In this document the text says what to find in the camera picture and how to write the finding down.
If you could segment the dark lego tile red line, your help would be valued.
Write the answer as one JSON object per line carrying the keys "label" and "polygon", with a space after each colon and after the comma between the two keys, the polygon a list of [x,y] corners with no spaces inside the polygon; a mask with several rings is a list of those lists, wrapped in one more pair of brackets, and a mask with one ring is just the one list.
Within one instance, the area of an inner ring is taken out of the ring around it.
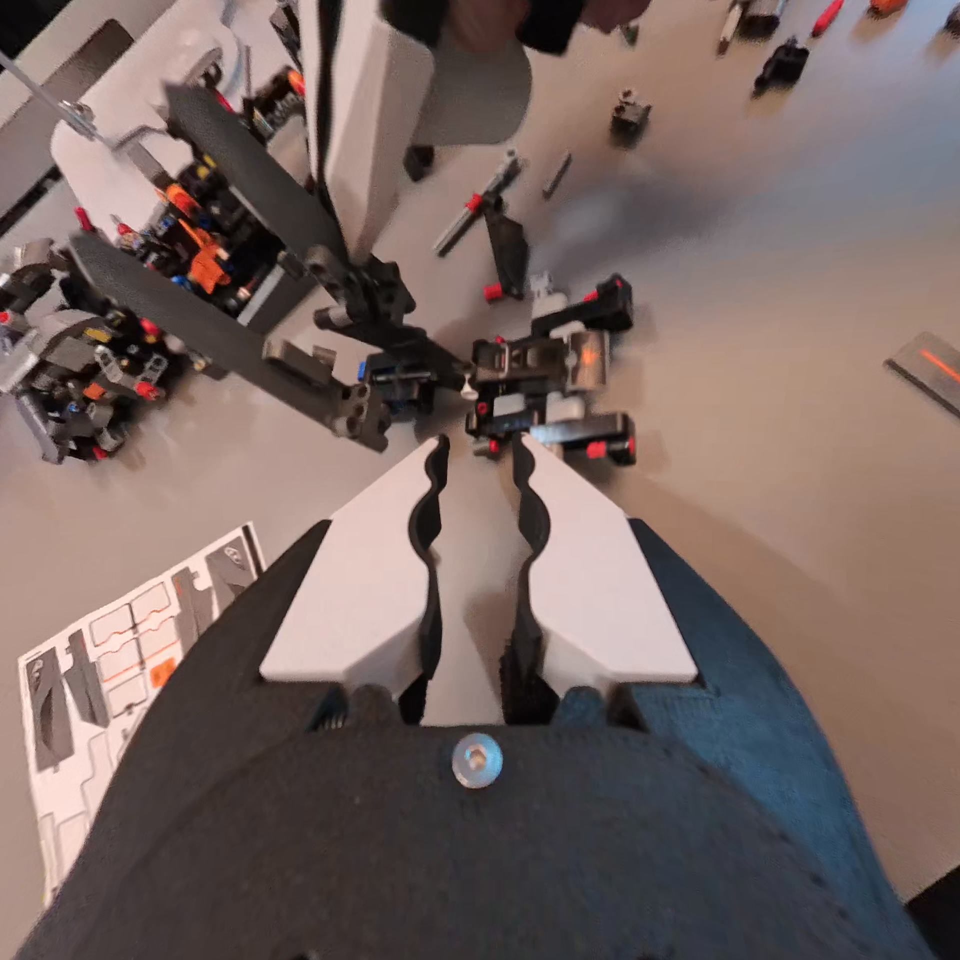
{"label": "dark lego tile red line", "polygon": [[923,331],[884,361],[884,367],[959,418],[959,349]]}

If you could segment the person's right hand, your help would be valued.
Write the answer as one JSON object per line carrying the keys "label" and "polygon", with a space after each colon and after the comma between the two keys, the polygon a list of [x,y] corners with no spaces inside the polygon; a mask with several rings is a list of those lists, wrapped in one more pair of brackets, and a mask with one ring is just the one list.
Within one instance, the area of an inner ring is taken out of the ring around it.
{"label": "person's right hand", "polygon": [[650,1],[451,1],[445,25],[460,47],[493,53],[510,39],[543,52],[565,51],[579,23],[604,34],[639,18]]}

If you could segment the black lego connector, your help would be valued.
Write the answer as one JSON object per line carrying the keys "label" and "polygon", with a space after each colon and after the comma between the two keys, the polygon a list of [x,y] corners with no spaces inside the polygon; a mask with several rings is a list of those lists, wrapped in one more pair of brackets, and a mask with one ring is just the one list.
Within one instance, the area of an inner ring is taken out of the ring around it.
{"label": "black lego connector", "polygon": [[791,89],[798,83],[810,58],[808,47],[790,37],[778,45],[755,77],[751,97],[762,97],[770,90]]}

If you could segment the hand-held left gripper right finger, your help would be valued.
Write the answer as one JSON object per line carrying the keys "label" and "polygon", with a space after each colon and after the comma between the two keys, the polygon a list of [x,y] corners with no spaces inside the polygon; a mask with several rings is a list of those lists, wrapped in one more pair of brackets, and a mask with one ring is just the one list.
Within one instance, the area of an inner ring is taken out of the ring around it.
{"label": "hand-held left gripper right finger", "polygon": [[699,670],[624,510],[530,435],[511,442],[530,548],[501,656],[507,724],[546,724],[571,690],[688,686]]}

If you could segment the black grey lego frame assembly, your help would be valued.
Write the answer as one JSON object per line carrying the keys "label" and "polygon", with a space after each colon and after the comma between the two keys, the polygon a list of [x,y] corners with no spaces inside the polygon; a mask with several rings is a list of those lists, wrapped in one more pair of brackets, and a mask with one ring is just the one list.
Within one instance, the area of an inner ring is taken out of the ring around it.
{"label": "black grey lego frame assembly", "polygon": [[567,301],[542,274],[533,286],[534,316],[524,337],[476,340],[466,360],[425,330],[404,322],[415,302],[395,262],[352,264],[334,246],[339,223],[254,138],[244,123],[197,87],[168,86],[168,128],[196,155],[210,157],[226,184],[283,245],[283,269],[313,282],[333,300],[318,310],[319,330],[375,348],[354,385],[334,374],[333,359],[272,341],[91,233],[69,249],[100,294],[156,324],[227,372],[333,435],[381,452],[394,414],[433,411],[447,390],[472,405],[464,422],[474,450],[498,456],[527,433],[558,453],[580,451],[618,466],[637,461],[634,421],[622,412],[582,410],[584,395],[607,384],[611,336],[634,324],[631,284],[618,273],[578,301]]}

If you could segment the grey lego axle piece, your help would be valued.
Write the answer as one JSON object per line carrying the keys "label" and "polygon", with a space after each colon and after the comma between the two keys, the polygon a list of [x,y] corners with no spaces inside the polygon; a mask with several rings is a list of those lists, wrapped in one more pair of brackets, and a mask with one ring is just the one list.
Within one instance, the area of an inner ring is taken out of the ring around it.
{"label": "grey lego axle piece", "polygon": [[737,38],[765,42],[779,29],[788,1],[732,1],[724,19],[716,56],[726,55]]}

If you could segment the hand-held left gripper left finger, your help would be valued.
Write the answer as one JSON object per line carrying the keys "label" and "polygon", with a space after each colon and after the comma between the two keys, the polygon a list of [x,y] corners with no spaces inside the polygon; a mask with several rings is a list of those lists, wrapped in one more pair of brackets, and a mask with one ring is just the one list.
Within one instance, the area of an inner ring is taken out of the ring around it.
{"label": "hand-held left gripper left finger", "polygon": [[379,687],[420,724],[442,651],[431,546],[450,440],[426,439],[336,510],[259,672],[268,682]]}

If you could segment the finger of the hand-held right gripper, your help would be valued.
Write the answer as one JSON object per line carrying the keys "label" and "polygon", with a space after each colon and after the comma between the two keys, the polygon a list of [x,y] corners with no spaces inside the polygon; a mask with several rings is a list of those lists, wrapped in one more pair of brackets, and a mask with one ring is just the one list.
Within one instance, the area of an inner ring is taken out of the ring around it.
{"label": "finger of the hand-held right gripper", "polygon": [[304,78],[304,106],[307,154],[310,174],[316,185],[322,180],[320,143],[320,100],[323,37],[321,2],[297,1],[301,74]]}
{"label": "finger of the hand-held right gripper", "polygon": [[380,2],[342,3],[320,172],[353,263],[370,257],[392,216],[434,71],[431,47],[386,20]]}

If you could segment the white book stand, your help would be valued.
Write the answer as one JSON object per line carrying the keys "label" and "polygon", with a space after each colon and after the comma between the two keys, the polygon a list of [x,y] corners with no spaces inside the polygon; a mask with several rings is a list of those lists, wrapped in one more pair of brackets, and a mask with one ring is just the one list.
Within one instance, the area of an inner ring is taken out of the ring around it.
{"label": "white book stand", "polygon": [[[163,86],[182,83],[214,54],[222,71],[220,88],[235,102],[243,90],[244,44],[223,22],[226,2],[174,2],[138,39],[131,21],[157,12],[161,2],[114,2],[101,10],[62,12],[39,38],[55,41],[43,56],[16,59],[15,43],[2,38],[2,55],[29,76],[34,88],[2,73],[2,233],[38,202],[50,178],[66,181],[95,225],[106,229],[117,214],[132,226],[154,208],[156,196],[123,150],[112,147],[140,127],[165,129],[158,105]],[[89,108],[104,138],[85,138],[39,96],[46,83],[55,101]],[[21,86],[21,92],[14,92]]]}

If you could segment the white sticker sheet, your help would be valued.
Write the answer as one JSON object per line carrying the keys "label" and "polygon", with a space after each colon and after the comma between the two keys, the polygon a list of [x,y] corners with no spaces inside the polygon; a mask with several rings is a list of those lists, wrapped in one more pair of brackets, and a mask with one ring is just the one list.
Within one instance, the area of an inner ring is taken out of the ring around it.
{"label": "white sticker sheet", "polygon": [[265,566],[246,522],[18,659],[30,797],[51,906],[144,715]]}

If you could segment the grey axle with red pin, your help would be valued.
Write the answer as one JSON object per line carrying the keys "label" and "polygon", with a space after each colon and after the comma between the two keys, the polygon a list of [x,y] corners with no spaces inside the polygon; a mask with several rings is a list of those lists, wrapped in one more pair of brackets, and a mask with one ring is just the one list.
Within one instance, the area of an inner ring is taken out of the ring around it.
{"label": "grey axle with red pin", "polygon": [[505,190],[519,177],[522,169],[523,160],[517,150],[506,150],[483,190],[471,195],[459,216],[434,244],[434,254],[438,258],[448,256],[472,226],[483,218],[485,210],[494,207],[502,199]]}

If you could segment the large lego car chassis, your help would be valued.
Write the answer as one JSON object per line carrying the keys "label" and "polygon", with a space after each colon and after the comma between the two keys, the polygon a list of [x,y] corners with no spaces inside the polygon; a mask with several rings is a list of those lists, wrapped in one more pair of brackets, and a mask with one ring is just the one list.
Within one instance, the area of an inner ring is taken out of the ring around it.
{"label": "large lego car chassis", "polygon": [[[149,142],[167,126],[138,126],[118,142],[154,194],[142,223],[108,211],[96,234],[159,279],[244,328],[268,335],[306,296],[283,270],[281,239],[260,222],[208,151],[164,166]],[[220,380],[227,371],[165,333],[141,311],[98,291],[65,243],[38,238],[2,257],[2,396],[12,398],[43,461],[100,462],[114,456],[146,408],[163,402],[188,370]]]}

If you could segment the dark lego panel red pin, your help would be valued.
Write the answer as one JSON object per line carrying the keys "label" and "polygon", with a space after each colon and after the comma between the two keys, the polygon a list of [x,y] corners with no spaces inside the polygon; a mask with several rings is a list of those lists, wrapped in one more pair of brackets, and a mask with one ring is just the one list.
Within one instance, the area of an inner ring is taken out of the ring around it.
{"label": "dark lego panel red pin", "polygon": [[484,220],[497,275],[496,282],[484,287],[485,301],[488,304],[505,298],[522,301],[530,257],[524,227],[507,212],[501,198],[484,209]]}

